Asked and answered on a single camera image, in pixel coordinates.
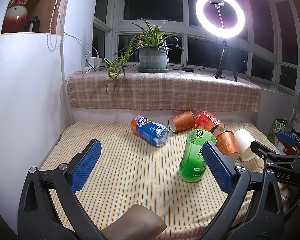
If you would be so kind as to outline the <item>green tea bottle cup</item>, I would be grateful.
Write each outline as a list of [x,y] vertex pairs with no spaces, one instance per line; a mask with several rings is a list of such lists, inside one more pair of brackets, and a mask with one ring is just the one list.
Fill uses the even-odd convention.
[[203,144],[211,141],[216,143],[215,136],[203,129],[194,129],[187,135],[185,150],[179,164],[178,175],[188,183],[201,180],[206,170],[203,158]]

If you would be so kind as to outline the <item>white paper cup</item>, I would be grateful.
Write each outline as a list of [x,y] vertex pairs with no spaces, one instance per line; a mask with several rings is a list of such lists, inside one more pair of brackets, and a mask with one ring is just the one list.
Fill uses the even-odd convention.
[[255,138],[246,129],[240,129],[235,132],[235,139],[241,160],[244,162],[252,160],[255,154],[251,150],[250,145],[255,141]]

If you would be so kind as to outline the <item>orange floral paper cup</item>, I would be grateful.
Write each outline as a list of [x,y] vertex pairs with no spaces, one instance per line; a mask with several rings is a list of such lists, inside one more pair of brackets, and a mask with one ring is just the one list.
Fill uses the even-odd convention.
[[239,158],[239,148],[233,132],[222,132],[217,136],[216,140],[216,147],[223,155],[228,156],[232,162]]

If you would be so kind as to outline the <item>red orange label cup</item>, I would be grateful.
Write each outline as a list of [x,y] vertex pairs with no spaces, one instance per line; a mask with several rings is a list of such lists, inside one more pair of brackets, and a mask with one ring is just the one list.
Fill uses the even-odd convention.
[[210,112],[201,112],[194,121],[194,128],[203,129],[208,132],[214,131],[216,126],[225,128],[225,123],[217,119]]

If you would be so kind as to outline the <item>orange paper cup lying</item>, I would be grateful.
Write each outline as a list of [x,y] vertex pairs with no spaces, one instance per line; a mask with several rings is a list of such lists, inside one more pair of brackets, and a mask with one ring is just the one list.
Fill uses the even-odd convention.
[[195,117],[191,111],[185,111],[169,119],[168,127],[173,133],[191,129],[194,126]]

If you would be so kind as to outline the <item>blue orange bottle cup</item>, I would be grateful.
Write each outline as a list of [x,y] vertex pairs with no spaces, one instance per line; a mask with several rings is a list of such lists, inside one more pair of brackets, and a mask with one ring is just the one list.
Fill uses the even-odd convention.
[[130,123],[131,130],[154,146],[162,146],[168,141],[170,130],[144,116],[135,116]]

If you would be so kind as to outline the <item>green white carton box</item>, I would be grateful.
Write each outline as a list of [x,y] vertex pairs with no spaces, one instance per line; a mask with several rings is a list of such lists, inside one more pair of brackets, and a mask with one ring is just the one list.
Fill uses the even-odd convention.
[[269,139],[269,141],[271,143],[275,144],[275,139],[277,137],[277,133],[283,132],[288,123],[289,123],[289,120],[287,118],[274,120],[274,122],[271,126],[271,129],[269,131],[269,134],[267,136],[267,138]]

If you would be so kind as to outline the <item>striped yellow mattress cloth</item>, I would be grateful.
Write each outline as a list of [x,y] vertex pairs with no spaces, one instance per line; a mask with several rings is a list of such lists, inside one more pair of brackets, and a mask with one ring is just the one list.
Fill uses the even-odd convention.
[[187,183],[178,176],[187,133],[171,134],[154,147],[128,124],[79,121],[67,128],[41,169],[68,163],[92,139],[102,153],[85,186],[76,196],[91,220],[103,229],[132,205],[142,205],[166,223],[160,239],[195,239],[213,219],[227,195],[212,173]]

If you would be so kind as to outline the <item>beige plaid cloth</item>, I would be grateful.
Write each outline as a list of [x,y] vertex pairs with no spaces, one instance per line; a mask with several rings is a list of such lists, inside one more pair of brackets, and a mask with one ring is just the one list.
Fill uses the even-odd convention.
[[67,93],[72,108],[138,111],[258,112],[261,88],[244,79],[214,79],[210,72],[140,73],[116,82],[107,72],[75,74]]

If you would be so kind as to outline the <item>white power strip with chargers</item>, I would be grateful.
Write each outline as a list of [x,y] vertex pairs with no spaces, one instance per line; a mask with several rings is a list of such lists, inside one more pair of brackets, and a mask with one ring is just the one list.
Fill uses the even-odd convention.
[[84,71],[100,71],[102,69],[102,58],[101,57],[89,57],[87,59],[87,66],[83,68]]

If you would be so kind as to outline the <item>small dark bottle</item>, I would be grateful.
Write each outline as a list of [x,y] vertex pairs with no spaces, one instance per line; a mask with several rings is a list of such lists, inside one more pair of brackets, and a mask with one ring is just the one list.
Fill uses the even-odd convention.
[[38,33],[40,31],[40,20],[38,16],[34,16],[33,20],[27,21],[24,25],[23,32]]

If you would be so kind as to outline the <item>red white ceramic vase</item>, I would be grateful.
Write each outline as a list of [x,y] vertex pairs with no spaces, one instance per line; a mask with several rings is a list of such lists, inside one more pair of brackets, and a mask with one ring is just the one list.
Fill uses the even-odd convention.
[[23,30],[27,18],[27,9],[25,4],[28,0],[10,0],[4,22],[2,33],[16,33]]

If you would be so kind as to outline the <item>green potted spider plant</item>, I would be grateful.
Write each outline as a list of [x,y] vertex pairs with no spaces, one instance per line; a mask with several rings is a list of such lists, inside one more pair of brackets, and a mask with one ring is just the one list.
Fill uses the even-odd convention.
[[134,57],[134,62],[143,73],[159,74],[168,71],[168,67],[173,63],[171,53],[184,52],[179,41],[181,34],[164,29],[169,22],[170,20],[156,22],[141,18],[131,23],[136,27],[136,31],[131,34],[126,45],[103,59],[101,69],[106,70],[108,76],[106,93],[109,93],[109,86],[113,87],[113,91],[117,91],[119,79],[125,76],[127,66],[133,62]]

